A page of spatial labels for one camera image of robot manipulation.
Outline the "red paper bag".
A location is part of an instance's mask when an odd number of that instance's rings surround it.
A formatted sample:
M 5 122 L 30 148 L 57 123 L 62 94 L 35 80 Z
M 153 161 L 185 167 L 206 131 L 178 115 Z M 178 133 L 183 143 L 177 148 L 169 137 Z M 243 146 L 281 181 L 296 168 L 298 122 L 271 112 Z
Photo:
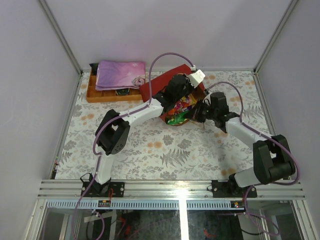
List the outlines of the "red paper bag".
M 165 87 L 168 85 L 169 81 L 173 78 L 174 75 L 178 75 L 178 74 L 191 74 L 191 69 L 188 65 L 183 64 L 180 65 L 176 68 L 173 68 L 165 73 L 160 73 L 157 77 L 155 77 L 154 79 L 151 80 L 151 90 L 152 90 L 152 95 L 154 96 L 155 94 L 157 94 L 160 91 L 164 91 Z M 148 102 L 149 101 L 149 97 L 150 97 L 150 93 L 149 93 L 149 84 L 145 83 L 143 85 L 141 85 L 139 87 L 140 90 L 140 94 L 142 96 L 142 100 L 143 102 Z M 196 101 L 203 99 L 206 94 L 204 92 L 205 87 L 204 84 L 201 83 L 200 85 L 197 86 L 197 88 L 190 94 L 190 96 L 192 96 Z M 167 117 L 168 113 L 163 113 L 161 116 L 159 116 L 161 118 L 161 120 L 163 122 L 166 121 L 166 117 Z

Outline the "yellow candy packet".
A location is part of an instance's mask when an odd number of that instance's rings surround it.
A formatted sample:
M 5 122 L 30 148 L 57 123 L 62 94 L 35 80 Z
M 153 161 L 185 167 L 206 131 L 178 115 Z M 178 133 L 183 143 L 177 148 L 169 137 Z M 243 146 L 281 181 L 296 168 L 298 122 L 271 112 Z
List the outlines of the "yellow candy packet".
M 192 96 L 182 97 L 167 114 L 176 115 L 182 112 L 190 111 L 196 104 L 196 100 Z

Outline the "green snack packet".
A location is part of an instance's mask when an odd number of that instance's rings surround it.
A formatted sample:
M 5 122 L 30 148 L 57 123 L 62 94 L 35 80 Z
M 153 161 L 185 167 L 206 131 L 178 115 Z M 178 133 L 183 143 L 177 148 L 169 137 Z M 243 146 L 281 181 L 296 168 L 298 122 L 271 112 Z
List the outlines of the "green snack packet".
M 184 111 L 174 115 L 167 115 L 165 118 L 165 123 L 170 126 L 183 125 L 185 122 L 188 121 L 188 119 L 185 118 L 185 115 L 187 113 L 188 111 Z

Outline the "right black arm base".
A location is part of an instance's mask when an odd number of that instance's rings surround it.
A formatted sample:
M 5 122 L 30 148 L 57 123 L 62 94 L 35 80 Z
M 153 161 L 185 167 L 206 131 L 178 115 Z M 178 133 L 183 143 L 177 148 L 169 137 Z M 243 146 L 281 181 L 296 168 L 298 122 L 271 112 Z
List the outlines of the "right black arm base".
M 211 188 L 214 198 L 243 198 L 251 185 L 255 185 L 256 177 L 232 174 L 228 180 L 212 180 Z

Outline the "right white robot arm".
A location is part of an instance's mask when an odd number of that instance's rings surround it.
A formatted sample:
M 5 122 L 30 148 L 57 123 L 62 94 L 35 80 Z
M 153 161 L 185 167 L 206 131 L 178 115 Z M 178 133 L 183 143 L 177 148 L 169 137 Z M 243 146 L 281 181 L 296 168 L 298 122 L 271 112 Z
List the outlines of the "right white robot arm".
M 242 122 L 240 115 L 231 112 L 224 93 L 214 92 L 209 99 L 197 101 L 184 117 L 199 123 L 207 120 L 226 134 L 236 137 L 253 153 L 253 167 L 229 177 L 228 192 L 240 197 L 246 187 L 252 185 L 276 184 L 278 180 L 296 173 L 296 165 L 287 139 L 279 134 L 269 136 Z

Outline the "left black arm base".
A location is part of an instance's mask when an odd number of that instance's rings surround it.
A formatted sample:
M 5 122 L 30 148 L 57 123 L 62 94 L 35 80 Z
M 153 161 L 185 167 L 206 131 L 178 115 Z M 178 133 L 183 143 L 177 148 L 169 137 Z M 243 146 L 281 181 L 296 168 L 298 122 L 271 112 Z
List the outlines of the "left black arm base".
M 125 193 L 125 183 L 119 181 L 112 181 L 109 179 L 106 183 L 100 184 L 96 180 L 93 181 L 91 173 L 86 173 L 80 177 L 82 182 L 81 195 L 86 191 L 84 197 L 102 197 L 102 198 L 123 198 Z

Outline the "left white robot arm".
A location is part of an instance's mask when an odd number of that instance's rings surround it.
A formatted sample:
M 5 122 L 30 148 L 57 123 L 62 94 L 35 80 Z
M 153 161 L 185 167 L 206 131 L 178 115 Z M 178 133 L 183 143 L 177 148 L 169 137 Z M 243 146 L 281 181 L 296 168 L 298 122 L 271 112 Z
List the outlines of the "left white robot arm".
M 131 109 L 117 112 L 109 110 L 100 123 L 93 142 L 93 153 L 98 156 L 94 171 L 95 183 L 92 191 L 98 197 L 105 197 L 110 190 L 112 165 L 126 145 L 134 127 L 147 120 L 160 117 L 171 111 L 176 102 L 189 95 L 194 86 L 186 74 L 176 74 L 162 90 L 150 97 L 149 101 Z

